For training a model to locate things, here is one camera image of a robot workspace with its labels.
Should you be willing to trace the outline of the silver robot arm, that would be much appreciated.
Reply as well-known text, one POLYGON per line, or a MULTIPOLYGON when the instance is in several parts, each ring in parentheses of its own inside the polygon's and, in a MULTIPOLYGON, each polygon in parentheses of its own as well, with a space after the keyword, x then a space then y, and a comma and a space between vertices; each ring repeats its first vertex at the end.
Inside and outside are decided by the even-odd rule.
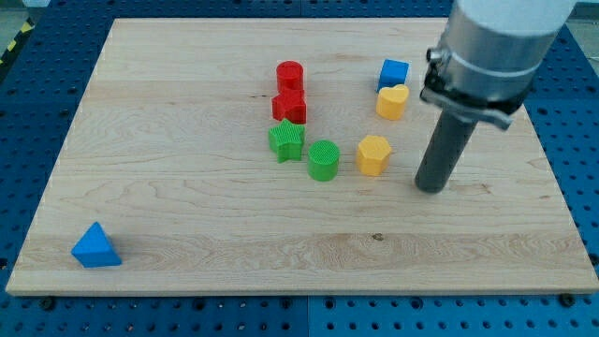
POLYGON ((420 98, 462 122, 507 129, 575 3, 456 0, 437 45, 427 50, 420 98))

